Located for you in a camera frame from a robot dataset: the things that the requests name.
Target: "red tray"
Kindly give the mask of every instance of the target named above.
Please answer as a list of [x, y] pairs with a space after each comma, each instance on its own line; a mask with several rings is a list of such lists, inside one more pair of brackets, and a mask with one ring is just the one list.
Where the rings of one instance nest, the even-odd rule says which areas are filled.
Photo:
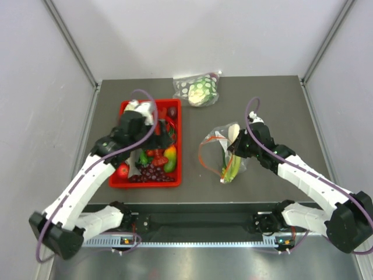
[[[129, 101], [123, 101], [119, 111], [119, 117], [123, 114], [124, 108]], [[127, 179], [118, 177], [117, 172], [109, 178], [109, 186], [112, 188], [169, 188], [177, 187], [181, 184], [181, 102], [179, 99], [158, 99], [156, 100], [158, 112], [168, 109], [169, 107], [177, 108], [177, 140], [175, 147], [177, 150], [176, 168], [172, 173], [167, 173], [168, 176], [175, 179], [174, 182], [146, 182], [146, 183], [130, 183]]]

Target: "plastic bag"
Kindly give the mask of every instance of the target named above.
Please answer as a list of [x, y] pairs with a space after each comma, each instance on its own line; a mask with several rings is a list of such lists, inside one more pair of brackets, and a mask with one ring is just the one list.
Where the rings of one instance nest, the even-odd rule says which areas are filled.
[[216, 173], [227, 184], [246, 171], [249, 159], [232, 155], [227, 149], [240, 131], [237, 122], [214, 128], [199, 145], [198, 158], [203, 167]]
[[133, 175], [141, 175], [141, 172], [136, 167], [136, 162], [139, 160], [140, 154], [141, 149], [133, 150], [129, 158], [125, 161], [129, 168], [128, 178], [131, 178]]
[[221, 72], [206, 73], [174, 79], [174, 98], [185, 99], [194, 107], [209, 106], [217, 102], [217, 83]]

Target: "stainless steel floor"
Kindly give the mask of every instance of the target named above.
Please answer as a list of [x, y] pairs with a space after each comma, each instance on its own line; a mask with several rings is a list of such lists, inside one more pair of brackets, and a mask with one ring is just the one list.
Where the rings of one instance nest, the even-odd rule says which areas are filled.
[[[104, 80], [87, 142], [87, 151], [94, 142], [116, 125], [119, 107], [129, 93], [141, 88], [154, 98], [171, 98], [172, 79]], [[198, 146], [217, 126], [238, 121], [244, 125], [245, 107], [254, 96], [262, 99], [259, 115], [269, 126], [279, 144], [294, 149], [310, 166], [328, 175], [316, 132], [302, 88], [296, 76], [230, 77], [219, 82], [220, 98], [210, 107], [182, 108], [182, 184], [169, 189], [113, 189], [105, 182], [91, 202], [261, 202], [309, 198], [290, 183], [263, 169], [251, 160], [248, 170], [231, 184], [223, 185], [198, 161]]]
[[319, 236], [307, 237], [290, 255], [250, 248], [140, 248], [120, 257], [101, 252], [74, 266], [90, 250], [55, 262], [50, 280], [361, 280], [356, 258]]

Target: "white wall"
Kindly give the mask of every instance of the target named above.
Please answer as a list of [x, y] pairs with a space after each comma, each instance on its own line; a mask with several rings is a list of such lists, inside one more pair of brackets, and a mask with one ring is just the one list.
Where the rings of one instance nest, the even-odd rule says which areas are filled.
[[54, 0], [96, 79], [305, 74], [344, 0]]
[[356, 1], [308, 84], [337, 178], [373, 195], [373, 2]]
[[41, 1], [0, 1], [1, 279], [32, 279], [28, 223], [71, 178], [93, 88]]

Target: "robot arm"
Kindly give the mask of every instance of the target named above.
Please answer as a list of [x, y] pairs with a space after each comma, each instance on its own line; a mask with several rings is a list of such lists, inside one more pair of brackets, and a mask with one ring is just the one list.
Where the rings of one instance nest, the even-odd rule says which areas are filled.
[[[352, 252], [373, 234], [371, 226], [360, 210], [346, 196], [329, 186], [328, 179], [310, 168], [287, 146], [276, 145], [268, 127], [254, 112], [250, 113], [249, 120], [250, 129], [255, 137], [290, 164], [279, 161], [259, 147], [245, 129], [241, 129], [237, 139], [228, 148], [229, 151], [242, 158], [257, 158], [264, 168], [294, 184], [321, 208], [305, 207], [290, 200], [280, 202], [270, 214], [271, 231], [299, 226], [328, 237], [333, 245], [345, 253]], [[342, 190], [355, 198], [369, 216], [373, 217], [372, 200], [367, 194], [362, 191], [353, 194], [349, 190]]]
[[[31, 228], [39, 238], [46, 224], [47, 231], [43, 244], [64, 260], [73, 257], [83, 242], [108, 229], [119, 227], [128, 221], [131, 212], [119, 202], [113, 202], [104, 209], [80, 218], [93, 194], [110, 175], [130, 157], [131, 150], [112, 157], [105, 157], [137, 143], [153, 125], [150, 102], [129, 103], [117, 127], [110, 134], [99, 139], [90, 151], [83, 167], [63, 193], [42, 213], [34, 212], [29, 219]], [[151, 135], [141, 146], [134, 149], [165, 149], [172, 144], [166, 126], [161, 121], [160, 135]]]

